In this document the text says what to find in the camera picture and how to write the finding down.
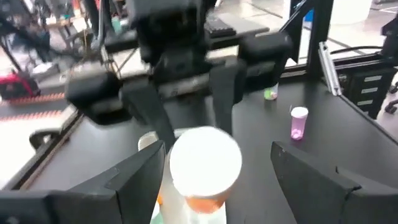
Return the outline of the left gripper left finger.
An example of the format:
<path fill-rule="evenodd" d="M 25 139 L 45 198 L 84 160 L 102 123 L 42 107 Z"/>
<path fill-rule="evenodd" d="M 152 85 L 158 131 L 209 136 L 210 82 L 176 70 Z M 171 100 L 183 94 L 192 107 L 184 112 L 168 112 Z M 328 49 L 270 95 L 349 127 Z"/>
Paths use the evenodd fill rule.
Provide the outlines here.
<path fill-rule="evenodd" d="M 69 190 L 2 190 L 0 224 L 149 224 L 164 162 L 158 140 Z"/>

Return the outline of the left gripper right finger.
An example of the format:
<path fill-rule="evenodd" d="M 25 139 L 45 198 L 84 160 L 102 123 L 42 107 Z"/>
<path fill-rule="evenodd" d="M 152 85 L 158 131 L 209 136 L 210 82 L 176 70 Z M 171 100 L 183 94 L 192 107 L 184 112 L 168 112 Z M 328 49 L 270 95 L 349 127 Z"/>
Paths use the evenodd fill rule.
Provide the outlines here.
<path fill-rule="evenodd" d="M 271 161 L 297 224 L 398 224 L 398 189 L 274 141 Z"/>

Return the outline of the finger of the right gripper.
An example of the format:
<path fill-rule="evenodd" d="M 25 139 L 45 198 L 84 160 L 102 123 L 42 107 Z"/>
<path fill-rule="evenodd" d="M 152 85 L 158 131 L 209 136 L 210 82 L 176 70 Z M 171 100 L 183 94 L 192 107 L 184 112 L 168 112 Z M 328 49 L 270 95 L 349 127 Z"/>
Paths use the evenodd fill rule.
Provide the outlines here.
<path fill-rule="evenodd" d="M 210 70 L 210 90 L 217 128 L 233 133 L 232 109 L 249 87 L 260 90 L 279 83 L 293 51 L 286 32 L 246 37 L 240 40 L 238 57 Z"/>
<path fill-rule="evenodd" d="M 169 151 L 174 130 L 156 87 L 146 78 L 121 80 L 113 72 L 71 78 L 65 98 L 86 117 L 102 126 L 135 119 L 152 128 Z"/>

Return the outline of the large orange pill bottle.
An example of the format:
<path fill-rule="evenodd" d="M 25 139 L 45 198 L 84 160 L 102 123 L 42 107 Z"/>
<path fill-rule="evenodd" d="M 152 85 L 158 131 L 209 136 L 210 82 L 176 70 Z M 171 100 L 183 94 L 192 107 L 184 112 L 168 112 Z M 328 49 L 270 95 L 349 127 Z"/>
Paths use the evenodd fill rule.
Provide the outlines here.
<path fill-rule="evenodd" d="M 184 131 L 170 151 L 174 187 L 197 213 L 212 214 L 231 194 L 243 164 L 241 149 L 227 132 L 211 126 Z"/>

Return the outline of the pink translucent pill bottle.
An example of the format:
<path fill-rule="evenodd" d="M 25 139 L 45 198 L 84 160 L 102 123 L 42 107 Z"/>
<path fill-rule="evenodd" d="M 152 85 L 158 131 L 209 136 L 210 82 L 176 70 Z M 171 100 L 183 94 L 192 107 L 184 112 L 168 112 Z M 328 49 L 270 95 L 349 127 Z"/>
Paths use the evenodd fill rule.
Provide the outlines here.
<path fill-rule="evenodd" d="M 308 109 L 306 107 L 298 106 L 292 109 L 290 115 L 292 117 L 290 137 L 296 141 L 301 140 L 305 132 Z"/>

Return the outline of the clear bottle green pills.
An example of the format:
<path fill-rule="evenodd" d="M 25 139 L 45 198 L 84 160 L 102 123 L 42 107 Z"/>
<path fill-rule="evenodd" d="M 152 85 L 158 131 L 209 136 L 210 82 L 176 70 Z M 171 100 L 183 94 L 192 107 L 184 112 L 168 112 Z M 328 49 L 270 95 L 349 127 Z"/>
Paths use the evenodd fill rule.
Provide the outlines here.
<path fill-rule="evenodd" d="M 265 88 L 264 89 L 264 99 L 269 100 L 269 101 L 275 100 L 278 95 L 278 86 L 279 86 L 279 84 L 276 83 L 272 87 Z"/>

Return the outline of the black backlit keyboard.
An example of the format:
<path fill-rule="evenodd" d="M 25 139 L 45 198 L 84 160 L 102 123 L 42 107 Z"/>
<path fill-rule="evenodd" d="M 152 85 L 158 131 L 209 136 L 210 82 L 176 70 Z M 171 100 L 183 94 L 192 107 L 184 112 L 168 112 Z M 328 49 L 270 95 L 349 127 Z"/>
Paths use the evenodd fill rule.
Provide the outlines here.
<path fill-rule="evenodd" d="M 223 22 L 219 17 L 208 17 L 205 22 L 205 30 L 211 38 L 236 35 L 235 29 Z"/>

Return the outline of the grey side desk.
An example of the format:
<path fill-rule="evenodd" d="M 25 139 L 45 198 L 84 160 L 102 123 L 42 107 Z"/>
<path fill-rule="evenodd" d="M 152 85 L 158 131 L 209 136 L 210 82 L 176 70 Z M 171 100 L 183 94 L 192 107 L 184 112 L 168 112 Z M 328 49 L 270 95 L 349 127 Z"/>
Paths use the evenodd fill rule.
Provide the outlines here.
<path fill-rule="evenodd" d="M 209 14 L 207 15 L 207 18 L 208 17 L 219 17 L 223 22 L 234 28 L 236 31 L 236 35 L 234 36 L 211 38 L 205 30 L 205 34 L 213 43 L 236 41 L 247 35 L 256 35 L 270 31 L 270 28 L 267 26 L 258 24 L 256 22 L 241 18 L 230 13 Z"/>

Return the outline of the black mat orange stripes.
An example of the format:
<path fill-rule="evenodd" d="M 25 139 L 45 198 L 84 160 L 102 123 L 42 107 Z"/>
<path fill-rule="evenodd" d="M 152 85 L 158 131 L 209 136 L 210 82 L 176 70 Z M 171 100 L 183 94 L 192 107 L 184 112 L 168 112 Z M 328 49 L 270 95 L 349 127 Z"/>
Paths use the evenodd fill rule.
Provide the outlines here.
<path fill-rule="evenodd" d="M 63 93 L 0 101 L 0 122 L 56 117 L 67 107 Z"/>

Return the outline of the black drawer cabinet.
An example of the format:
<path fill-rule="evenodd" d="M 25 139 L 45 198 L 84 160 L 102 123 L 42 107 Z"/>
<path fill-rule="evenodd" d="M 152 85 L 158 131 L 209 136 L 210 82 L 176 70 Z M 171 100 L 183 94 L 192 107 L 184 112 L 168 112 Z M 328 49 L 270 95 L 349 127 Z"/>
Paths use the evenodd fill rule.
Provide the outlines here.
<path fill-rule="evenodd" d="M 367 68 L 364 71 L 338 72 L 343 95 L 355 106 L 376 119 L 398 69 Z"/>

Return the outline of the red cart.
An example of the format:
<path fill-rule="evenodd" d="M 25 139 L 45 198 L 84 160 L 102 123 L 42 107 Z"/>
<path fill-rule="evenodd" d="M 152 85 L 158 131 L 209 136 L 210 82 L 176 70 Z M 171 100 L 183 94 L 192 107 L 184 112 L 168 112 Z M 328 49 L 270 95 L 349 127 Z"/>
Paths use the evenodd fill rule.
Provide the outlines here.
<path fill-rule="evenodd" d="M 19 73 L 9 73 L 0 77 L 0 97 L 3 100 L 15 100 L 39 96 L 41 89 L 37 82 L 30 76 Z"/>

